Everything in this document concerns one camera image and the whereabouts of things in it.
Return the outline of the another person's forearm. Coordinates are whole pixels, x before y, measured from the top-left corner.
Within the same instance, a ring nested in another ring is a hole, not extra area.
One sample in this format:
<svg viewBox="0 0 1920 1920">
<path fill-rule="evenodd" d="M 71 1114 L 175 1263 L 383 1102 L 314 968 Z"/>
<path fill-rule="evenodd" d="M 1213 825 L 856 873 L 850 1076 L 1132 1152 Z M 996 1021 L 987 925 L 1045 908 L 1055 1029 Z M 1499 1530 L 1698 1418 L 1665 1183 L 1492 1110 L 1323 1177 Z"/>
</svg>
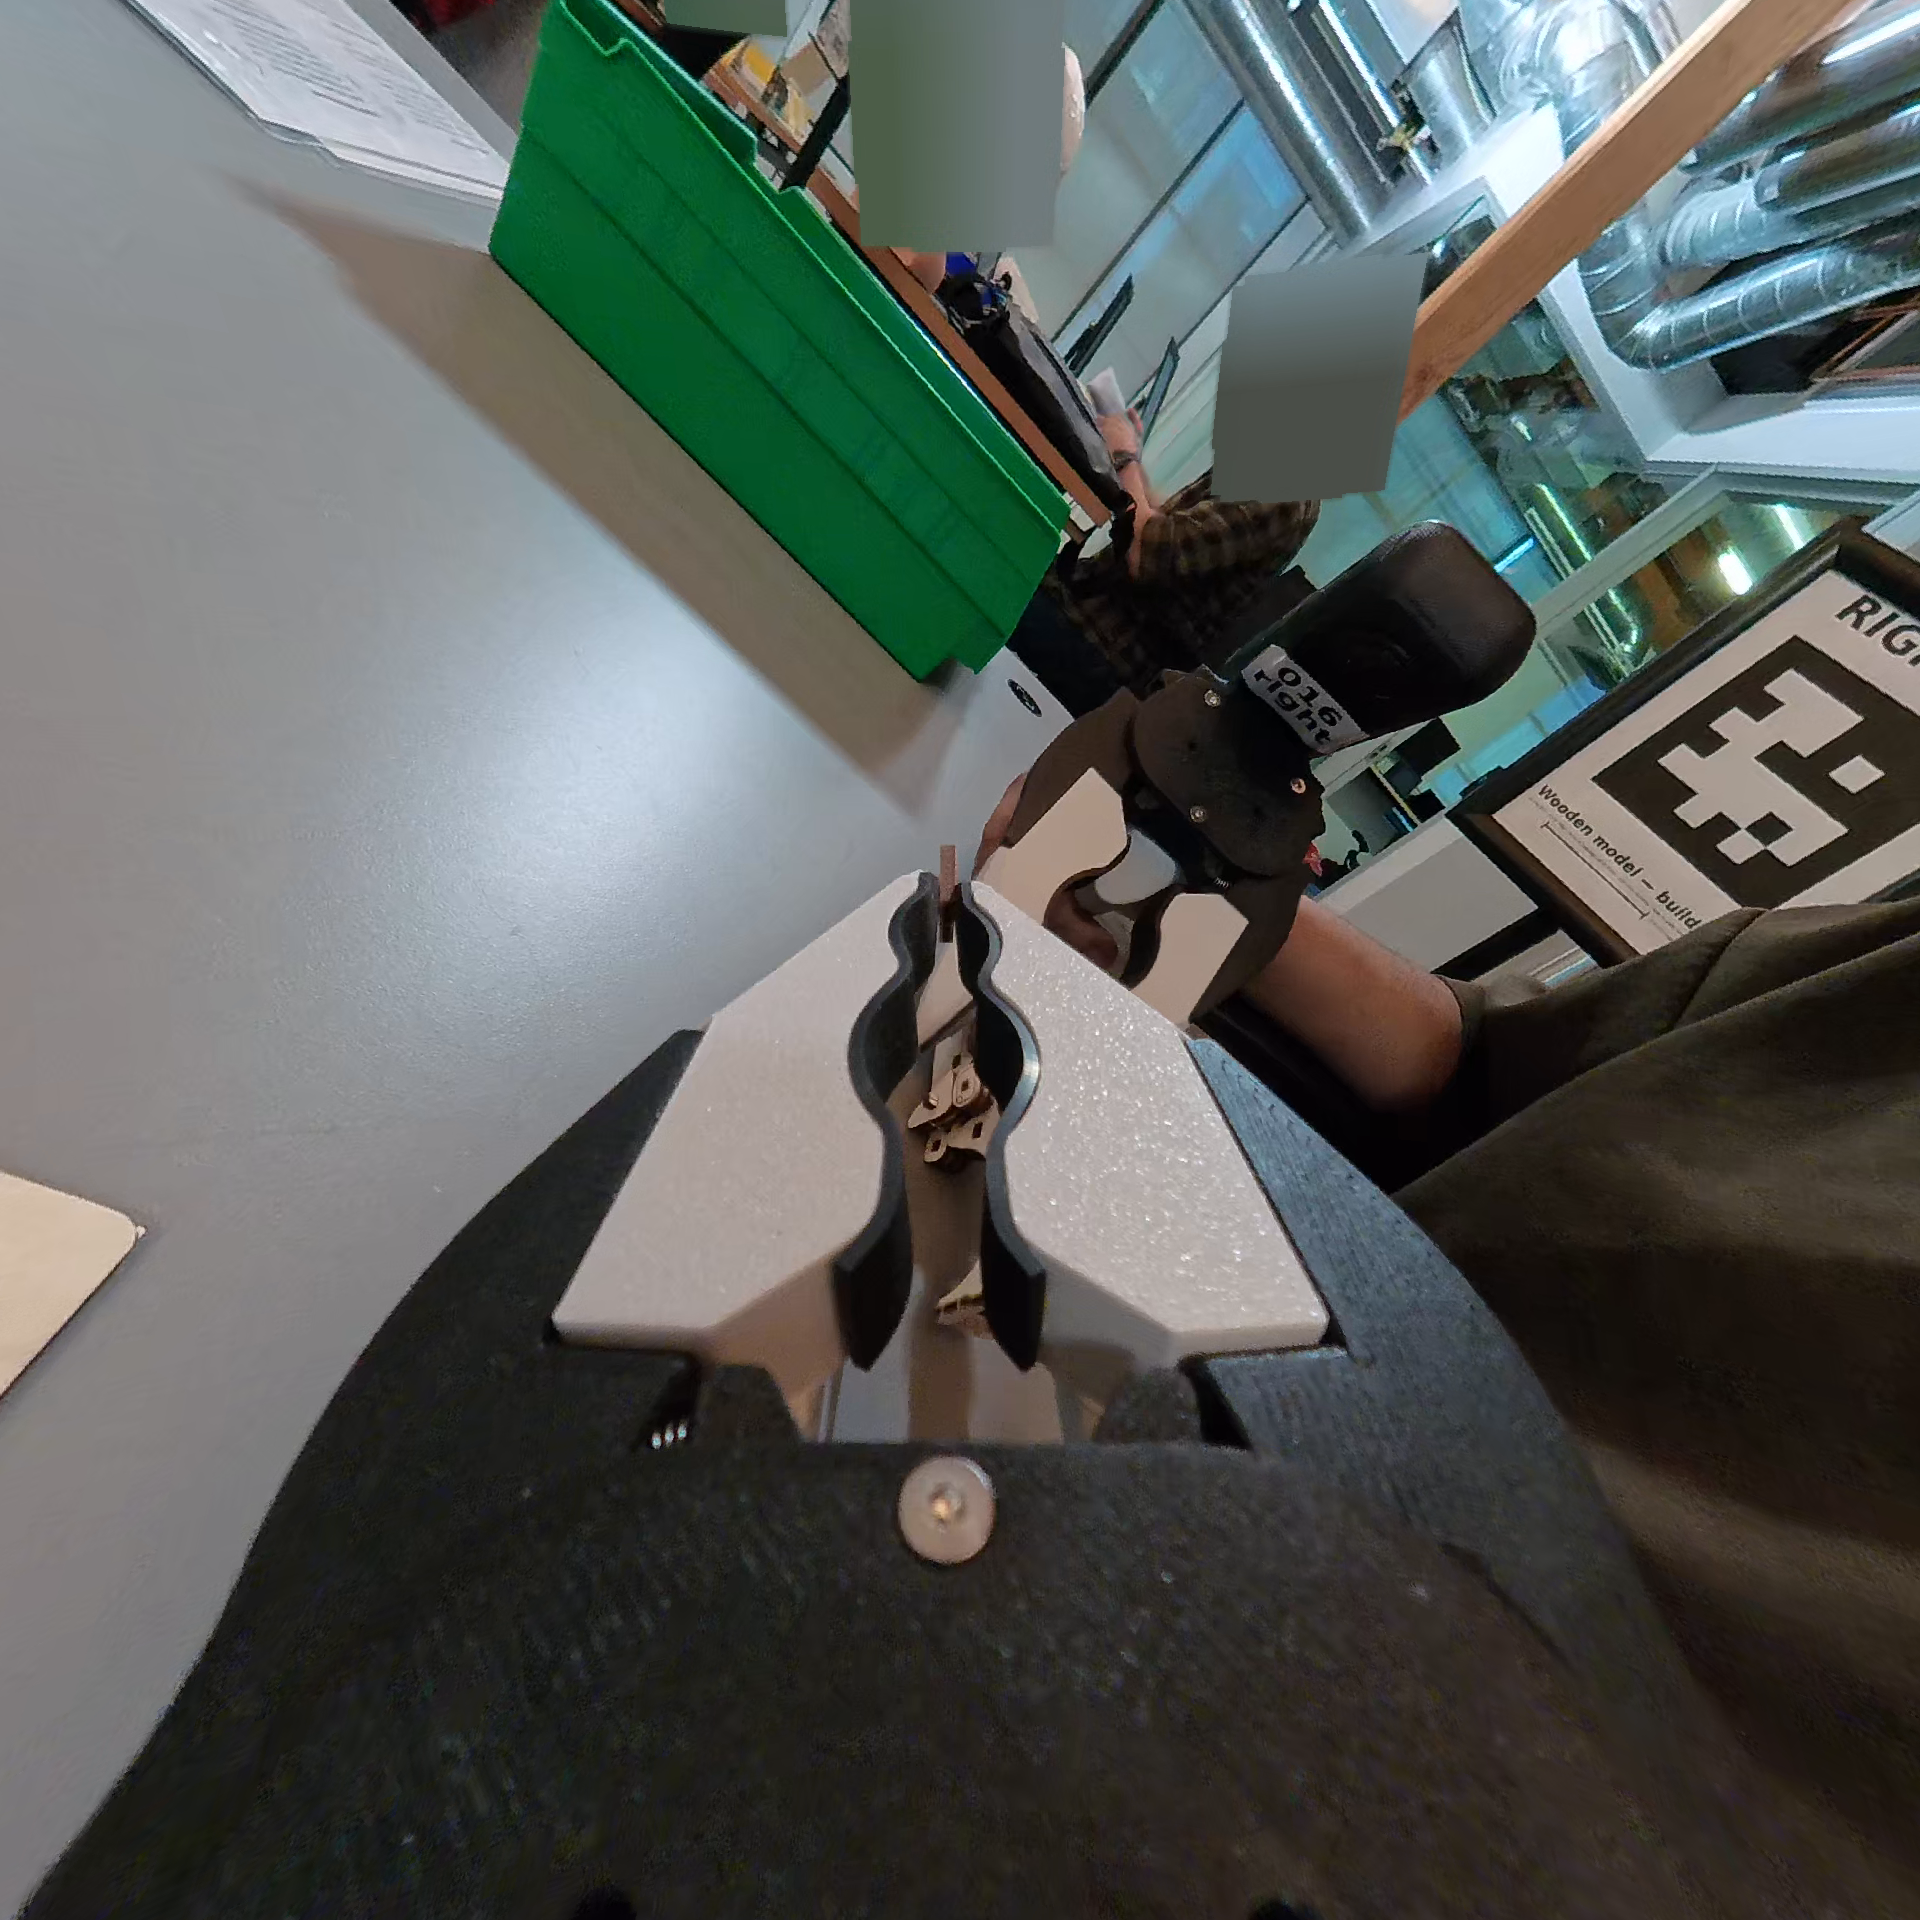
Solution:
<svg viewBox="0 0 1920 1920">
<path fill-rule="evenodd" d="M 1143 417 L 1139 408 L 1130 406 L 1123 413 L 1096 416 L 1096 424 L 1107 450 L 1112 452 L 1112 461 L 1115 466 L 1124 493 L 1135 501 L 1135 527 L 1136 533 L 1143 533 L 1146 526 L 1163 510 L 1163 495 L 1152 485 L 1152 476 L 1148 472 L 1143 460 Z"/>
</svg>

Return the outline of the silver metal pipe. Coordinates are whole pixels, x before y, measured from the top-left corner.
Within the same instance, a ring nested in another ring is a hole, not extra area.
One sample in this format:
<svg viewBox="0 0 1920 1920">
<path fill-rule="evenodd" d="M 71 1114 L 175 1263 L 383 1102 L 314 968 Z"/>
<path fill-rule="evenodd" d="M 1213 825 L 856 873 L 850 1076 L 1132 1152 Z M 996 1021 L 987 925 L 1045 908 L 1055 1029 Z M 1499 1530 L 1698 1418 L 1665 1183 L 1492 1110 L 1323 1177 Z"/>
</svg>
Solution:
<svg viewBox="0 0 1920 1920">
<path fill-rule="evenodd" d="M 1188 14 L 1338 247 L 1437 176 L 1427 120 L 1400 87 L 1405 62 L 1370 4 L 1188 2 Z"/>
</svg>

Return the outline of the person's olive shirt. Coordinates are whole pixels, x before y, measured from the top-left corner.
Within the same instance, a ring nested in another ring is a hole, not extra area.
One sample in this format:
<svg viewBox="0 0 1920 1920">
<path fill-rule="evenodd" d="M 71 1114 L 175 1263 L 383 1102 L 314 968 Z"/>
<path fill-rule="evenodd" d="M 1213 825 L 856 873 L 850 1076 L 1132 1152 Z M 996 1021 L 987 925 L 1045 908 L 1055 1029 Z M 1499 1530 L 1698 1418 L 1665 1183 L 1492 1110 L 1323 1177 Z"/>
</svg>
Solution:
<svg viewBox="0 0 1920 1920">
<path fill-rule="evenodd" d="M 1452 991 L 1400 1204 L 1546 1382 L 1853 1912 L 1916 1914 L 1916 898 Z"/>
</svg>

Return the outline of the person's right forearm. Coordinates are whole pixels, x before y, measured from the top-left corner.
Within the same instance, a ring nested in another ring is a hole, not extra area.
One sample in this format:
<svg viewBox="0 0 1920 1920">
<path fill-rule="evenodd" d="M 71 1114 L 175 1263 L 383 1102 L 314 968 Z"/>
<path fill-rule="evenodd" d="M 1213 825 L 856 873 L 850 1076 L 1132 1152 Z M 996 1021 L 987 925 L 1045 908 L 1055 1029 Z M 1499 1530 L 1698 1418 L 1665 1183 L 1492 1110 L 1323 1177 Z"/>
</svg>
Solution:
<svg viewBox="0 0 1920 1920">
<path fill-rule="evenodd" d="M 1441 975 L 1303 901 L 1248 1001 L 1378 1112 L 1423 1112 L 1455 1081 L 1466 1014 Z"/>
</svg>

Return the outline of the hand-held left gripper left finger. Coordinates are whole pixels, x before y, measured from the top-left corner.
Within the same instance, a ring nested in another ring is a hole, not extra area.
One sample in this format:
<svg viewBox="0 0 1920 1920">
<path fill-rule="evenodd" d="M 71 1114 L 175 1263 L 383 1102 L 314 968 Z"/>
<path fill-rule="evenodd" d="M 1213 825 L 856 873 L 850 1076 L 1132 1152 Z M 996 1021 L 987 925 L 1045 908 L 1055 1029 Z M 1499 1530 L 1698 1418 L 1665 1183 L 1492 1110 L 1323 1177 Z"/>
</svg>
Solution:
<svg viewBox="0 0 1920 1920">
<path fill-rule="evenodd" d="M 850 1376 L 915 1293 L 898 1090 L 939 933 L 939 882 L 903 874 L 708 1018 L 552 1311 L 561 1342 L 761 1369 L 807 1438 L 898 1438 Z"/>
</svg>

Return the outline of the person's right hand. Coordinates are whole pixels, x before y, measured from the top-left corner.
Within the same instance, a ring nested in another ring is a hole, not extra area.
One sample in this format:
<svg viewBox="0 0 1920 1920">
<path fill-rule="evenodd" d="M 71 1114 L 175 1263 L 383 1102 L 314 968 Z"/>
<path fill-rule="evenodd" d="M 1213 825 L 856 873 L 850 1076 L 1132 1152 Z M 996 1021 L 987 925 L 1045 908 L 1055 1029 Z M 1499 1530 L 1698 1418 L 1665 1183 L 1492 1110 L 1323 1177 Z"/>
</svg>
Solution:
<svg viewBox="0 0 1920 1920">
<path fill-rule="evenodd" d="M 1017 813 L 1023 792 L 1025 792 L 1026 775 L 1017 775 L 994 804 L 993 813 L 983 823 L 981 839 L 976 845 L 971 877 L 979 880 L 986 869 L 993 863 L 1002 845 L 1009 840 L 1012 817 Z M 1048 930 L 1052 930 L 1064 944 L 1080 951 L 1092 966 L 1117 975 L 1121 973 L 1121 944 L 1113 933 L 1107 928 L 1104 921 L 1091 917 L 1069 888 L 1058 888 L 1055 898 L 1048 901 L 1048 914 L 1042 917 Z"/>
</svg>

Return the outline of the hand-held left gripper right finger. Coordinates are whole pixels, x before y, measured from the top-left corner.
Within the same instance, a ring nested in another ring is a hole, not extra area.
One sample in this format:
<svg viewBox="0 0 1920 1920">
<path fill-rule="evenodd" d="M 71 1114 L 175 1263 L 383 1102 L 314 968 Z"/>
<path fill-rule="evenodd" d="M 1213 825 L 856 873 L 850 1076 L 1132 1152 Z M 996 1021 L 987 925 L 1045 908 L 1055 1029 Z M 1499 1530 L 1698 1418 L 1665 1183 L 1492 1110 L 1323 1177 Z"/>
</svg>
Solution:
<svg viewBox="0 0 1920 1920">
<path fill-rule="evenodd" d="M 1243 928 L 1212 895 L 1168 901 L 1135 990 L 981 882 L 989 997 L 1037 1047 L 994 1137 L 1010 1230 L 1041 1263 L 1037 1365 L 1064 1440 L 1091 1434 L 1132 1377 L 1193 1357 L 1322 1345 L 1332 1310 L 1280 1223 L 1188 1045 L 1205 962 Z"/>
</svg>

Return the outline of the pale flat board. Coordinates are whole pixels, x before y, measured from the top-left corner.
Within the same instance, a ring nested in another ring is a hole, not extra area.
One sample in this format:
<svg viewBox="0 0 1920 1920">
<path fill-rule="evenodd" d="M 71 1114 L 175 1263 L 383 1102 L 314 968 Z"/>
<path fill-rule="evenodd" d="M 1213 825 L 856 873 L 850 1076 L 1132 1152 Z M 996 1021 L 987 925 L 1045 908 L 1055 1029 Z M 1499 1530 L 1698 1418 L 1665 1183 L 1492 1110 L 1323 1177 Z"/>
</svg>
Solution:
<svg viewBox="0 0 1920 1920">
<path fill-rule="evenodd" d="M 131 1215 L 2 1173 L 2 1391 L 144 1237 Z"/>
</svg>

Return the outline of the silver ventilation duct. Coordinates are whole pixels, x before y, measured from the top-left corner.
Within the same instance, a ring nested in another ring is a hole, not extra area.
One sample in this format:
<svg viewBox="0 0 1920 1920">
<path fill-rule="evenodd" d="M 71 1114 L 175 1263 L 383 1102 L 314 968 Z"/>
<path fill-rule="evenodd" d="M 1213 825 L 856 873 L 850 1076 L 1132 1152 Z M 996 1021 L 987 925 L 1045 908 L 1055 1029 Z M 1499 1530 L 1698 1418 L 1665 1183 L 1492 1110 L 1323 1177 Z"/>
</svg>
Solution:
<svg viewBox="0 0 1920 1920">
<path fill-rule="evenodd" d="M 1916 137 L 1880 159 L 1796 151 L 1634 205 L 1578 260 L 1608 350 L 1674 369 L 1829 319 L 1917 280 Z"/>
</svg>

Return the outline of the wooden beam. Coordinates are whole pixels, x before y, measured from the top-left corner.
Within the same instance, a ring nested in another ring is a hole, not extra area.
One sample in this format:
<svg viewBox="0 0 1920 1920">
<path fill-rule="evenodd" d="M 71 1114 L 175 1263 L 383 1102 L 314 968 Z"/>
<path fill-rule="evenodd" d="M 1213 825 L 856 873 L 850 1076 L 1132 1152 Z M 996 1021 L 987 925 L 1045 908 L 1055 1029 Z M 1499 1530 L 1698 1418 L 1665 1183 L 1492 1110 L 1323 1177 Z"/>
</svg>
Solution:
<svg viewBox="0 0 1920 1920">
<path fill-rule="evenodd" d="M 1412 416 L 1778 65 L 1859 2 L 1720 4 L 1532 198 L 1423 302 L 1400 397 Z"/>
</svg>

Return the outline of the white paper sheets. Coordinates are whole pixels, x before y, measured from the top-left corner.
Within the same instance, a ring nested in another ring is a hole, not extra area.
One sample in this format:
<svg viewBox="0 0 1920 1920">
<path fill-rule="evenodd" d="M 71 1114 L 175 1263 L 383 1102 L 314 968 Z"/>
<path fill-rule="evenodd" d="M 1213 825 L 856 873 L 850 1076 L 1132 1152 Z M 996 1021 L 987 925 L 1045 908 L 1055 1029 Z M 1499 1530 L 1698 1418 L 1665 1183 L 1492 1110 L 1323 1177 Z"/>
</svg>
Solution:
<svg viewBox="0 0 1920 1920">
<path fill-rule="evenodd" d="M 255 119 L 368 173 L 497 205 L 511 162 L 340 2 L 132 2 Z"/>
</svg>

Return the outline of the black bag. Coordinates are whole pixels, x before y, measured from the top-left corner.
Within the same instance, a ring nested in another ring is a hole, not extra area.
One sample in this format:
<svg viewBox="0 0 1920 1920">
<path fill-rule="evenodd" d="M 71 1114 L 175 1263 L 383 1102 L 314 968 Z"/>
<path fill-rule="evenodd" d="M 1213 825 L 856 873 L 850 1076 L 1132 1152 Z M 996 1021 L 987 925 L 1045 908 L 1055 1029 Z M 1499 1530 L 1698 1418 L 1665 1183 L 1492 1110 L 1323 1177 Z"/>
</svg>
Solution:
<svg viewBox="0 0 1920 1920">
<path fill-rule="evenodd" d="M 970 342 L 981 362 L 1012 396 L 1042 439 L 1113 511 L 1135 501 L 1121 479 L 1098 417 L 1074 372 L 1052 341 L 1026 317 L 1002 278 L 976 280 Z"/>
</svg>

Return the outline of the green plastic bin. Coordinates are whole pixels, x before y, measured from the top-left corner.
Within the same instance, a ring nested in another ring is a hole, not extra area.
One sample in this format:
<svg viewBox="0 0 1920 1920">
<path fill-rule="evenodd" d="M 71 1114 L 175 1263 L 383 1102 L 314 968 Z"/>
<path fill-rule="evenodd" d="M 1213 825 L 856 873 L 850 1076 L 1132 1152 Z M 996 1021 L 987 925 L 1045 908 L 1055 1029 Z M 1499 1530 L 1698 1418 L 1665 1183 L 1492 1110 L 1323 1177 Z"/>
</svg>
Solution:
<svg viewBox="0 0 1920 1920">
<path fill-rule="evenodd" d="M 907 674 L 1002 654 L 1066 493 L 618 4 L 544 8 L 489 252 Z"/>
</svg>

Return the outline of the framed black-and-white marker sign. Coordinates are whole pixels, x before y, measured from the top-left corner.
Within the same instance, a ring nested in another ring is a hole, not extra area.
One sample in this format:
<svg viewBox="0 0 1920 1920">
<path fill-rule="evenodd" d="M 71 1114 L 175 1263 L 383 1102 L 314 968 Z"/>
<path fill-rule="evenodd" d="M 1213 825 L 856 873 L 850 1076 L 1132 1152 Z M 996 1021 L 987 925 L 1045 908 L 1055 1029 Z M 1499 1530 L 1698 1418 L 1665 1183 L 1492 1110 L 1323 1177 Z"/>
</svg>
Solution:
<svg viewBox="0 0 1920 1920">
<path fill-rule="evenodd" d="M 1601 964 L 1747 908 L 1916 895 L 1916 556 L 1833 526 L 1452 823 Z"/>
</svg>

